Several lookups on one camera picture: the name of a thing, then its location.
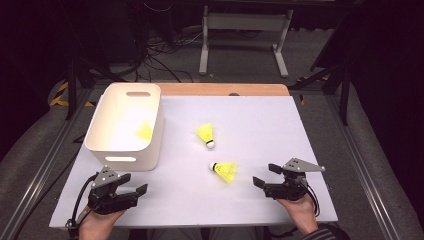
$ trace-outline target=yellow and black hazard tape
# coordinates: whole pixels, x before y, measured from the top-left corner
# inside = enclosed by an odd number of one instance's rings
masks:
[[[301,77],[301,78],[297,79],[296,82],[302,82],[302,81],[304,81],[306,79],[308,79],[308,77]],[[317,81],[327,81],[327,80],[328,80],[328,75],[325,76],[325,77],[323,77],[323,78],[321,78],[321,79],[319,79],[319,80],[317,80]],[[305,105],[305,98],[303,97],[302,94],[299,95],[299,98],[300,98],[300,103],[302,105]]]
[[[67,88],[68,88],[68,81],[65,80],[65,81],[63,81],[62,85],[60,85],[59,90],[57,90],[56,95],[54,96],[53,100],[50,102],[50,106],[55,106],[55,105],[59,105],[59,106],[63,106],[63,107],[69,106],[68,101],[61,100],[62,95],[66,91]],[[95,107],[95,106],[97,106],[97,102],[86,102],[85,106],[86,107]]]

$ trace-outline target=gray carpet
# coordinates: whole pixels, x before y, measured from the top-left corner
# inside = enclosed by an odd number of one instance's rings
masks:
[[[208,74],[198,75],[201,44],[193,42],[173,54],[160,54],[157,59],[173,70],[183,70],[191,74],[194,82],[231,82],[231,83],[282,83],[292,85],[299,77],[310,76],[310,66],[320,52],[331,31],[290,31],[284,48],[283,57],[289,71],[289,78],[279,76],[277,66],[271,52],[273,33],[260,33],[254,38],[246,38],[234,33],[217,33],[212,36],[209,54]],[[115,66],[118,71],[125,66]],[[145,79],[154,81],[176,81],[165,72],[142,66],[139,74]],[[176,72],[184,82],[190,82],[187,74]],[[134,80],[135,75],[125,76]],[[90,96],[90,101],[97,101],[109,83],[99,80]],[[314,91],[302,91],[305,104],[299,101],[299,92],[293,91],[302,122],[305,126],[317,160],[326,166],[323,174],[330,187],[338,224],[346,230],[352,239],[386,239],[380,228],[378,218],[370,204],[363,184],[354,168],[353,157],[340,128],[338,119],[334,117],[328,103],[328,97],[317,91],[319,85],[311,86]],[[49,172],[44,184],[44,192],[53,179],[71,160],[79,144],[74,139],[84,134],[90,123],[94,107],[84,107],[76,119],[69,136],[64,140],[55,165]],[[0,229],[5,229],[27,188],[36,175],[43,160],[49,154],[50,147],[65,123],[67,109],[53,106],[48,114],[36,122],[15,144],[8,155],[0,163]],[[362,111],[359,100],[351,88],[348,108],[348,130],[357,144],[366,167],[374,180],[382,202],[386,207],[399,239],[424,239],[423,231],[417,221],[416,214],[399,186],[387,159],[370,127],[367,117]],[[67,233],[48,227],[50,217],[55,209],[57,198],[66,181],[67,173],[59,179],[49,191],[41,204],[29,218],[18,239],[66,239]],[[292,226],[273,226],[273,231],[283,232]],[[126,239],[127,229],[114,229],[110,239]],[[298,239],[298,235],[287,239]]]

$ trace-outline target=yellow shuttlecock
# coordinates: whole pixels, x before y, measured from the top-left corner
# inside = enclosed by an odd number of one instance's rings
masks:
[[[215,146],[215,142],[213,141],[213,130],[211,123],[206,123],[196,128],[196,133],[206,143],[206,147],[213,148]]]
[[[153,135],[153,130],[150,127],[147,121],[143,121],[140,128],[137,130],[136,135],[140,138],[144,138],[146,140],[151,140]]]
[[[234,162],[230,163],[211,163],[209,169],[216,172],[227,183],[233,181],[236,175],[237,165]]]

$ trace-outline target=white shuttlecock tip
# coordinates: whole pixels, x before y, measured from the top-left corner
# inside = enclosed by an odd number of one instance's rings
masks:
[[[209,164],[209,169],[210,169],[211,171],[213,171],[213,169],[214,169],[214,167],[215,167],[215,164],[216,164],[216,163],[211,163],[211,164]]]
[[[207,142],[206,147],[208,147],[209,149],[212,149],[213,147],[215,147],[215,142],[213,140]]]

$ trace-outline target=person's right hand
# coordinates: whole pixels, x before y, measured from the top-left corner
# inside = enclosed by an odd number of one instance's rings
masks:
[[[277,201],[287,209],[293,223],[303,235],[308,235],[318,230],[314,202],[309,194],[305,194],[297,201],[286,199],[277,199]]]

